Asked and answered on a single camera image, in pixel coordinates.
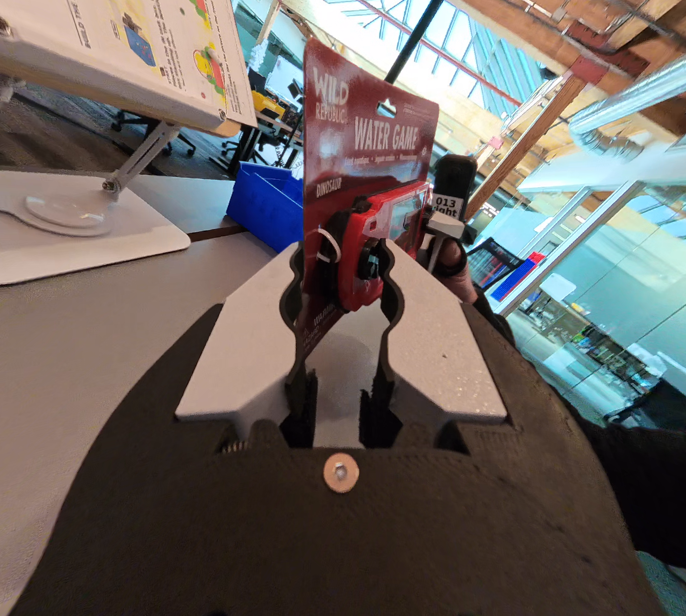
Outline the blue plastic bin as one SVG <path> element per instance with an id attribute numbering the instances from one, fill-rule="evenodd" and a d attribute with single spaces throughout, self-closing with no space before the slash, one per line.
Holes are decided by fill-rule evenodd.
<path id="1" fill-rule="evenodd" d="M 281 252 L 303 240 L 303 179 L 285 168 L 242 162 L 227 216 Z"/>

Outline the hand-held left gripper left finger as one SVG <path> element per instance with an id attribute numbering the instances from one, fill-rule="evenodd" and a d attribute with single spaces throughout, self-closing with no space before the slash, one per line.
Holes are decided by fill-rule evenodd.
<path id="1" fill-rule="evenodd" d="M 297 319 L 304 247 L 289 245 L 225 300 L 176 407 L 181 421 L 227 418 L 240 438 L 276 423 L 286 440 L 313 440 L 317 379 L 305 366 Z"/>

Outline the red water game toy package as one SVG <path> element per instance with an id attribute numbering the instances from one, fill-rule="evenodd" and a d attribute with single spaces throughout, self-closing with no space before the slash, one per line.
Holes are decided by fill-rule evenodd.
<path id="1" fill-rule="evenodd" d="M 345 314 L 380 298 L 379 243 L 421 245 L 438 105 L 316 39 L 304 50 L 303 307 L 310 354 Z"/>

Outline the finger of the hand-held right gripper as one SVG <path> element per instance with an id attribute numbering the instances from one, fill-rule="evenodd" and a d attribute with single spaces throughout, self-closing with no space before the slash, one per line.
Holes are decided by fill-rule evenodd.
<path id="1" fill-rule="evenodd" d="M 460 242 L 464 223 L 441 211 L 433 211 L 426 224 L 426 234 L 433 236 L 433 250 L 429 256 L 427 271 L 433 271 L 446 241 Z"/>

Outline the person's right hand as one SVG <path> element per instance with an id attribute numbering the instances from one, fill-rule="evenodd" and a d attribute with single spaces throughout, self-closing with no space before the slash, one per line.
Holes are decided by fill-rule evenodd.
<path id="1" fill-rule="evenodd" d="M 478 301 L 478 293 L 471 279 L 466 257 L 460 260 L 457 272 L 444 277 L 442 282 L 452 293 L 458 296 L 461 303 L 474 305 Z"/>

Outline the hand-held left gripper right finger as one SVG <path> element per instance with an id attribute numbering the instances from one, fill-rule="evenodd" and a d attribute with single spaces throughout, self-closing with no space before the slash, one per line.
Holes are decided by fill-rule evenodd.
<path id="1" fill-rule="evenodd" d="M 388 327 L 360 438 L 396 438 L 408 424 L 438 435 L 447 423 L 502 424 L 508 415 L 457 296 L 407 252 L 379 242 L 381 310 Z"/>

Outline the silver ventilation duct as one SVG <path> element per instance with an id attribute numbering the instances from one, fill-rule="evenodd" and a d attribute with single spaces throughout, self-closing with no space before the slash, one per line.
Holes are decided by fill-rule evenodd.
<path id="1" fill-rule="evenodd" d="M 672 99 L 684 91 L 683 55 L 658 71 L 642 77 L 621 92 L 576 113 L 570 120 L 570 137 L 580 149 L 590 154 L 619 158 L 628 163 L 639 156 L 644 149 L 643 146 L 626 137 L 606 136 L 599 129 L 603 125 Z"/>

